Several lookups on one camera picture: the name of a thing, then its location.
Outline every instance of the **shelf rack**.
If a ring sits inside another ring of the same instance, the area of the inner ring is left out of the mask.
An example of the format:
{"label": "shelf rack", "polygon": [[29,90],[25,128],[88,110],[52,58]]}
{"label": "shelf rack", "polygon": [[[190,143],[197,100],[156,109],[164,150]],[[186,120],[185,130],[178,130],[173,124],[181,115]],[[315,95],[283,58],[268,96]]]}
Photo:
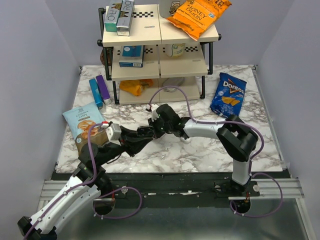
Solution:
{"label": "shelf rack", "polygon": [[[153,79],[154,87],[147,89],[149,93],[145,93],[145,95],[152,95],[152,92],[155,92],[161,83],[163,83],[164,78],[186,77],[186,80],[189,82],[195,82],[195,76],[201,76],[200,95],[199,91],[197,95],[194,89],[188,86],[184,87],[186,90],[189,90],[191,94],[190,99],[204,99],[206,97],[205,75],[213,74],[213,43],[221,39],[221,34],[217,32],[214,25],[211,26],[198,41],[194,41],[181,29],[178,29],[165,18],[162,18],[159,14],[157,4],[136,5],[133,13],[135,17],[132,19],[130,36],[117,36],[116,32],[105,31],[104,14],[107,10],[108,7],[98,9],[102,39],[97,41],[97,45],[102,47],[105,75],[108,81],[112,81],[115,104],[128,104],[128,102],[133,101],[133,99],[134,103],[144,102],[139,97],[130,96],[129,93],[126,94],[126,92],[121,89],[121,99],[124,99],[120,102],[117,95],[116,82],[122,80]],[[149,13],[146,14],[146,16],[150,16],[150,18],[146,20],[145,17],[139,16],[140,13],[142,13],[142,15]],[[179,57],[179,59],[170,58],[164,52],[165,44],[175,43],[186,43],[185,53]],[[120,68],[117,62],[121,46],[134,45],[145,45],[147,49],[143,60],[144,67]],[[205,45],[209,45],[209,69],[207,69],[205,62]],[[164,98],[166,96],[165,93],[160,92],[160,94],[154,98],[155,103],[160,102],[160,95]],[[178,96],[172,100],[180,101],[183,99]]]}

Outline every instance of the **yellow package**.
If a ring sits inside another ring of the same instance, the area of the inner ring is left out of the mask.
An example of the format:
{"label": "yellow package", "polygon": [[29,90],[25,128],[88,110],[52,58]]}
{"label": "yellow package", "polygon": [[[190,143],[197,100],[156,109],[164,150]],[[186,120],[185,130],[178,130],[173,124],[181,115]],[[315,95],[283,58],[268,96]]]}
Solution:
{"label": "yellow package", "polygon": [[187,0],[167,20],[197,41],[231,5],[228,0]]}
{"label": "yellow package", "polygon": [[143,90],[152,87],[153,84],[152,79],[124,80],[120,82],[119,88],[135,96],[140,96]]}

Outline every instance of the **gray floor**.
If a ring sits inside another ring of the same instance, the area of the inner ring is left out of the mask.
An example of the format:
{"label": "gray floor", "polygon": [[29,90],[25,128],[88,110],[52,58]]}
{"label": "gray floor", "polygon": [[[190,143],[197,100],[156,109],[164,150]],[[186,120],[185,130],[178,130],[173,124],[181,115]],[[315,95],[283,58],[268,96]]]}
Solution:
{"label": "gray floor", "polygon": [[[279,200],[256,200],[251,214],[272,211]],[[113,215],[130,209],[114,210]],[[265,218],[233,215],[227,208],[142,209],[124,220],[93,217],[88,205],[58,235],[59,240],[307,240],[294,199],[286,199],[276,214]]]}

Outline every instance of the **checkerboard pattern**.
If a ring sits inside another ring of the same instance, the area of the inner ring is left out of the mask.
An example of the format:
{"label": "checkerboard pattern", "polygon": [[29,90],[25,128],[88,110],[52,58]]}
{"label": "checkerboard pattern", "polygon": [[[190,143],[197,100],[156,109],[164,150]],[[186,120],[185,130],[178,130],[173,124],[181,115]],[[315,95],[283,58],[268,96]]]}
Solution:
{"label": "checkerboard pattern", "polygon": [[133,12],[132,14],[133,18],[136,19],[136,18],[152,18],[154,16],[154,12],[153,11],[150,11],[150,12]]}
{"label": "checkerboard pattern", "polygon": [[145,49],[144,49],[144,53],[145,53],[145,54],[148,54],[148,53],[153,54],[153,53],[154,53],[154,49],[153,49],[153,48],[145,48]]}
{"label": "checkerboard pattern", "polygon": [[197,46],[186,46],[184,50],[188,52],[198,52],[198,47]]}

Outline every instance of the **purple tube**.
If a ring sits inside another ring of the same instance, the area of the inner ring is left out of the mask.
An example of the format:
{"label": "purple tube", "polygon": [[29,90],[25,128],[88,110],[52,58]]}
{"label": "purple tube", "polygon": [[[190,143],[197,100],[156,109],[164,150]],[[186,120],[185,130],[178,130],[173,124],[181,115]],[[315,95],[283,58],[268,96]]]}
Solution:
{"label": "purple tube", "polygon": [[104,104],[110,104],[111,99],[104,77],[102,75],[96,76],[96,82],[98,83],[100,95],[104,101]]}

